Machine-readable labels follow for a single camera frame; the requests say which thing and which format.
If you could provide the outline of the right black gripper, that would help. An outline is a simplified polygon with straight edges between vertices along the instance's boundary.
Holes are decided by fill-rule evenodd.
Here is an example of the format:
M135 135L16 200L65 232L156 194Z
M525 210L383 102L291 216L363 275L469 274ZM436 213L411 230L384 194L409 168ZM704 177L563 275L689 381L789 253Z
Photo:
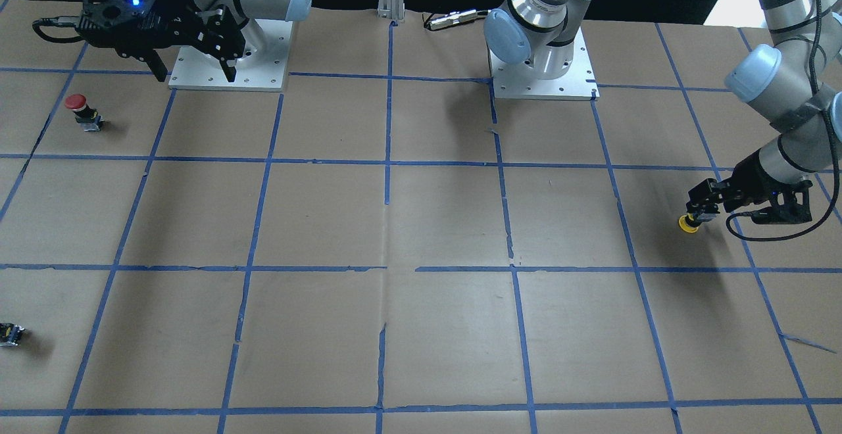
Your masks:
M156 49L191 45L217 59L234 83L246 44L227 6L201 12L194 0L82 0L76 32L94 47L135 53L160 83L168 69Z

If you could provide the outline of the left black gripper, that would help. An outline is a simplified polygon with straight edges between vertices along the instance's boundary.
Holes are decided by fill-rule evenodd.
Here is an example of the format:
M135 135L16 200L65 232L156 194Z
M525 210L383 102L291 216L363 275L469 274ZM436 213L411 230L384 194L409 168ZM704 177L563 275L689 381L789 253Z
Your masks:
M688 192L687 212L699 213L699 222L713 221L720 215L720 204L727 212L743 206L770 206L752 211L755 224L805 224L812 221L809 206L811 180L799 178L787 184L771 177L760 164L760 156L749 155L734 168L728 179L705 179Z

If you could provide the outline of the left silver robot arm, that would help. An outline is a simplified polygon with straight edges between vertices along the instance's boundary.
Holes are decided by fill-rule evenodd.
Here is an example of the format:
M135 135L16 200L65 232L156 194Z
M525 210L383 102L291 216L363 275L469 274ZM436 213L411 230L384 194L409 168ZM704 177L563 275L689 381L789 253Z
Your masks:
M840 92L821 75L840 54L840 16L828 0L759 0L771 44L761 44L725 78L725 86L759 113L777 138L737 164L725 180L707 179L688 193L678 224L695 233L721 211L757 225L812 221L810 176L838 168ZM505 0L486 14L493 64L532 81L562 77L591 0Z

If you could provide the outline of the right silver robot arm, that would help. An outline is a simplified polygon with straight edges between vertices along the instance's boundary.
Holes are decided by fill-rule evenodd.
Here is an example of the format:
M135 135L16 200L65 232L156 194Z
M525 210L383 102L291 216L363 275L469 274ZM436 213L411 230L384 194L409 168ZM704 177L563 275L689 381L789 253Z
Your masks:
M264 23L304 21L311 6L312 0L82 0L73 29L92 47L144 63L160 82L175 73L159 51L181 47L209 59L223 84L234 84L240 70L278 62L274 48L282 39Z

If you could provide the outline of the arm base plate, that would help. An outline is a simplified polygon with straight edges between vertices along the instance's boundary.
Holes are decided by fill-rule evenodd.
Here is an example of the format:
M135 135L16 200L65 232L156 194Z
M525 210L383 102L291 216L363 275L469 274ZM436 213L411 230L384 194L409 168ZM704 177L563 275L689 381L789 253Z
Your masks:
M572 43L544 45L524 62L507 63L492 51L488 62L498 99L590 101L599 97L582 30Z
M168 81L171 89L195 91L261 91L285 89L289 50L297 23L257 18L241 31L246 39L244 56L235 64L229 82L218 60L192 47L182 47Z

